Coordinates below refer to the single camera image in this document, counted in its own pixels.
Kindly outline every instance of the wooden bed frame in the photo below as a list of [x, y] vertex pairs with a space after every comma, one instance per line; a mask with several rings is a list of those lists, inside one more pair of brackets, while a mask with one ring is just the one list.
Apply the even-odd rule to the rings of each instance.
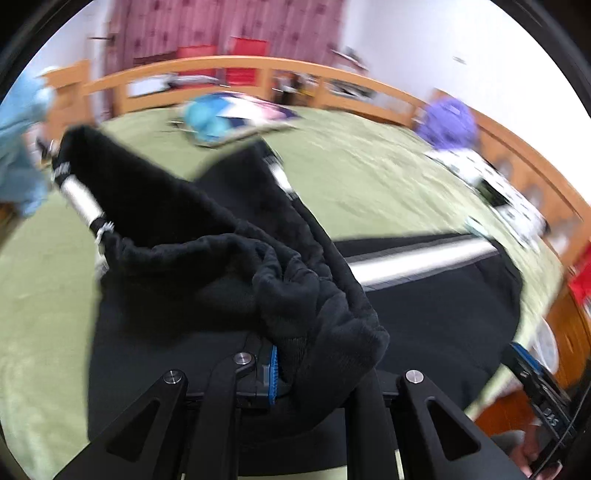
[[[169, 90], [135, 98], [128, 95], [128, 83], [144, 77], [186, 70], [236, 67], [257, 69], [256, 85]], [[89, 80], [90, 63], [84, 60], [46, 75], [48, 83], [57, 91], [54, 107], [48, 115], [46, 133], [50, 139], [59, 140], [69, 125], [93, 123], [90, 96], [100, 90], [112, 89], [116, 116], [174, 105], [197, 95], [223, 90], [270, 100], [272, 81], [277, 71], [299, 72], [316, 77], [317, 87], [310, 104], [314, 108], [345, 110], [374, 121], [410, 128], [418, 113], [426, 106], [426, 102], [368, 77], [296, 60], [242, 56], [168, 60], [124, 70], [94, 81]], [[405, 108], [394, 111], [334, 95], [330, 90], [332, 80], [350, 82], [386, 94], [398, 103], [402, 102]], [[434, 98], [442, 95], [446, 94], [436, 90]], [[525, 141], [486, 115], [475, 110], [472, 112], [480, 130], [480, 154], [503, 171], [511, 184], [538, 207], [551, 229], [544, 240], [568, 271], [591, 238], [591, 206], [550, 162]]]

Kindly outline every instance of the patterned curtain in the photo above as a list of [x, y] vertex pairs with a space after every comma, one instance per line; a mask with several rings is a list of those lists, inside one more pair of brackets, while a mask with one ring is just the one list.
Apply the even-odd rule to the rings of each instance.
[[115, 0], [105, 71], [174, 58], [179, 46], [267, 40], [274, 57], [331, 64], [345, 0]]

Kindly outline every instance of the silver screw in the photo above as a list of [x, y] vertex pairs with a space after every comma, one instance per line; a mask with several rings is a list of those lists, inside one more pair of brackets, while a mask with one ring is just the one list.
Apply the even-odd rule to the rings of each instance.
[[406, 378], [410, 383], [420, 383], [425, 379], [425, 376], [418, 370], [409, 370], [406, 373]]
[[252, 362], [252, 355], [248, 352], [240, 352], [234, 355], [234, 363], [238, 365], [248, 365]]
[[169, 385], [174, 385], [175, 383], [179, 383], [182, 379], [181, 372], [178, 370], [169, 370], [164, 374], [164, 381]]

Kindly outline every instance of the red chair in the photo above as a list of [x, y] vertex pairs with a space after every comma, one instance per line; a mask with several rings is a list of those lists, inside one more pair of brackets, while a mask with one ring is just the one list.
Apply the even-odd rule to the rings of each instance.
[[[177, 58], [187, 59], [191, 57], [209, 57], [217, 54], [217, 47], [215, 45], [196, 45], [190, 47], [179, 47], [177, 48]], [[179, 72], [179, 76], [186, 75], [206, 75], [208, 77], [216, 76], [216, 69], [206, 70], [186, 70], [185, 72]], [[203, 88], [211, 87], [212, 83], [202, 83], [201, 85], [183, 85], [180, 88]]]
[[[229, 50], [228, 55], [266, 57], [269, 55], [269, 42], [231, 37]], [[256, 69], [227, 69], [226, 83], [237, 86], [256, 85]]]

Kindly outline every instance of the human hand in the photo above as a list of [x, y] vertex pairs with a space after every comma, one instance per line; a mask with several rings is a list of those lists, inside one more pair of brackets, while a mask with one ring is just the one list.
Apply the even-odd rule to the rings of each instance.
[[[540, 428], [538, 425], [528, 425], [525, 429], [523, 443], [515, 447], [509, 455], [509, 458], [515, 462], [527, 477], [532, 474], [530, 464], [535, 462], [540, 454], [540, 445], [536, 435], [538, 428]], [[553, 480], [561, 469], [562, 465], [547, 467], [535, 477], [535, 480]]]

